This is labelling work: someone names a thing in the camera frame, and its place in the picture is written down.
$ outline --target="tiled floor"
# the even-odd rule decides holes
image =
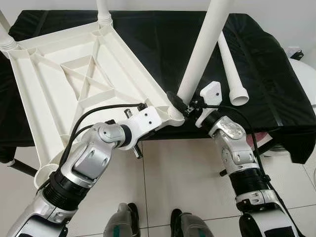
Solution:
[[[241,236],[234,191],[229,178],[218,175],[223,165],[211,139],[146,141],[143,153],[144,159],[137,160],[133,152],[115,152],[79,206],[68,236],[103,236],[120,202],[137,204],[142,237],[170,236],[170,212],[177,207],[200,216],[215,237]],[[16,157],[37,165],[34,148],[19,148]],[[301,231],[316,236],[316,152],[304,166],[292,164],[288,156],[263,158],[263,164]],[[31,177],[4,166],[0,187],[0,236],[5,236],[35,188]]]

